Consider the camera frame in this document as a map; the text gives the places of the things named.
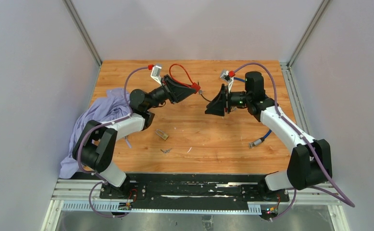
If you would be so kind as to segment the brass padlock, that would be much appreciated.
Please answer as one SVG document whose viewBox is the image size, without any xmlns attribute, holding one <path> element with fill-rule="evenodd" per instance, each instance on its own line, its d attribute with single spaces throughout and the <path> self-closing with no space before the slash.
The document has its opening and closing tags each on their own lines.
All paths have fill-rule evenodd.
<svg viewBox="0 0 374 231">
<path fill-rule="evenodd" d="M 157 129 L 155 130 L 155 133 L 163 140 L 167 140 L 169 138 L 169 135 L 165 133 L 164 131 Z"/>
</svg>

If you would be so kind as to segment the brass padlock keys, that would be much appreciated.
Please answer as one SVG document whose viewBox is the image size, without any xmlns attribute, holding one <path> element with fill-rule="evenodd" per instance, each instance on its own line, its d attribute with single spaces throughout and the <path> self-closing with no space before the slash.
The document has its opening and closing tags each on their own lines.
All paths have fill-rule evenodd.
<svg viewBox="0 0 374 231">
<path fill-rule="evenodd" d="M 163 152 L 164 154 L 170 153 L 171 150 L 172 150 L 172 148 L 170 148 L 170 149 L 160 149 L 160 151 Z"/>
</svg>

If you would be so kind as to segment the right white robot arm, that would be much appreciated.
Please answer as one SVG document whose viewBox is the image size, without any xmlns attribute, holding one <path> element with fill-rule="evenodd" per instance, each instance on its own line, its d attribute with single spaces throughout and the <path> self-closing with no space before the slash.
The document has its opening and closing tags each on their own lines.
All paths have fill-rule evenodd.
<svg viewBox="0 0 374 231">
<path fill-rule="evenodd" d="M 222 85 L 217 96 L 206 106 L 208 115 L 225 116 L 233 107 L 246 108 L 259 122 L 267 126 L 291 152 L 286 170 L 267 174 L 260 182 L 258 195 L 269 201 L 278 190 L 294 188 L 303 190 L 327 181 L 332 175 L 330 145 L 324 139 L 317 140 L 301 130 L 268 97 L 264 78 L 260 72 L 245 74 L 244 91 L 232 92 L 233 71 L 223 71 Z"/>
</svg>

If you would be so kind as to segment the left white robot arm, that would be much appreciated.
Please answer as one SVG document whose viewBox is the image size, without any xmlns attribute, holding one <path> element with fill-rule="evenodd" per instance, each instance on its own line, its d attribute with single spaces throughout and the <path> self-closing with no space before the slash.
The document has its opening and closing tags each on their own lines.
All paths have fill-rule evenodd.
<svg viewBox="0 0 374 231">
<path fill-rule="evenodd" d="M 112 193 L 119 199 L 130 194 L 129 178 L 114 163 L 113 152 L 117 140 L 147 129 L 155 117 L 151 108 L 166 102 L 179 103 L 200 90 L 198 83 L 182 84 L 170 75 L 162 78 L 159 87 L 151 92 L 135 89 L 130 93 L 131 115 L 107 122 L 90 120 L 86 123 L 72 156 L 77 164 L 91 168 L 105 183 L 112 186 Z"/>
</svg>

